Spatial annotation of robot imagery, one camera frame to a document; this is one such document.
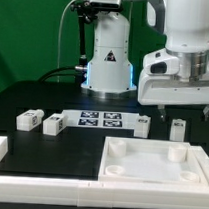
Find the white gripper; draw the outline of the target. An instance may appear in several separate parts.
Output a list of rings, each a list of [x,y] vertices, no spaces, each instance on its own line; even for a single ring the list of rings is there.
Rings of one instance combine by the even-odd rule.
[[[166,121],[165,105],[203,104],[203,120],[209,118],[209,50],[177,53],[162,49],[143,58],[138,102],[157,106]]]

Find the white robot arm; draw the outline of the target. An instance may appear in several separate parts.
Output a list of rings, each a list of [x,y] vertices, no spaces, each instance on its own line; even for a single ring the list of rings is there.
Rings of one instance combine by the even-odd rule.
[[[79,18],[95,36],[83,92],[209,113],[209,0],[83,0]]]

